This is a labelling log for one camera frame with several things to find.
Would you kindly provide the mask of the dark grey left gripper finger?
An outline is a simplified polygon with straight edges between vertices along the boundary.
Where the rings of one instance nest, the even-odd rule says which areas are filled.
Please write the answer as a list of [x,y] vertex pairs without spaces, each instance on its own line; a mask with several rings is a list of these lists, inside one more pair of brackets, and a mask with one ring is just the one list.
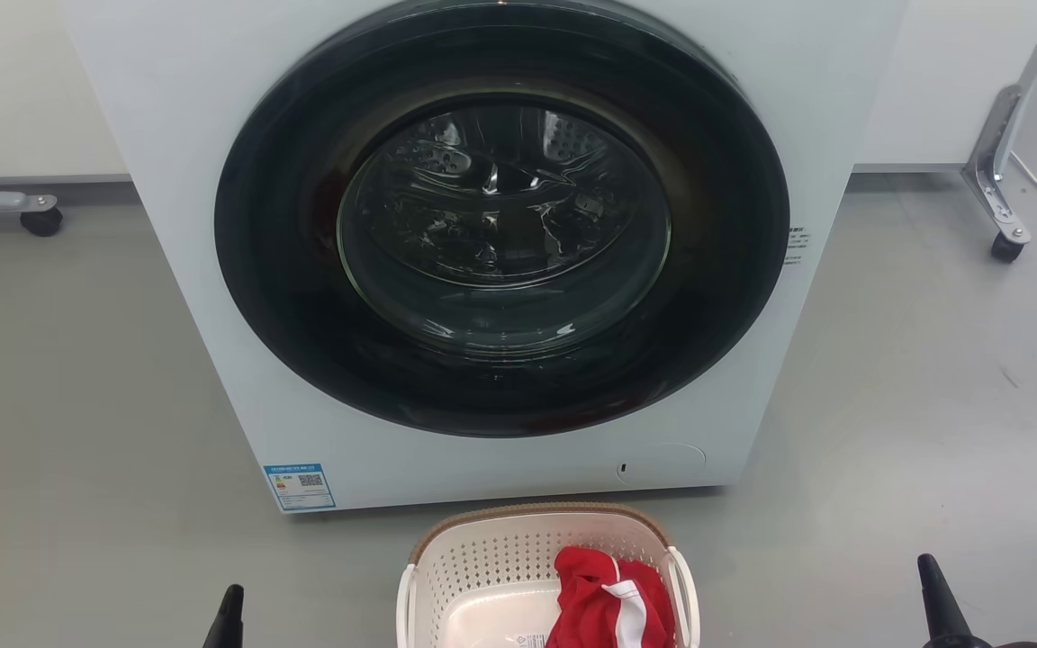
[[244,588],[230,585],[223,594],[217,614],[211,624],[203,648],[242,648]]

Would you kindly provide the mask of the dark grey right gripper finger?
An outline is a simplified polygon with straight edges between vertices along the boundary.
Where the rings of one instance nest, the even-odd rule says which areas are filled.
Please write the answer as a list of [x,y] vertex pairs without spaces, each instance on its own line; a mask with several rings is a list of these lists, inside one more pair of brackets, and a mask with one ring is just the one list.
[[917,570],[929,635],[925,647],[976,647],[977,639],[933,554],[919,554]]

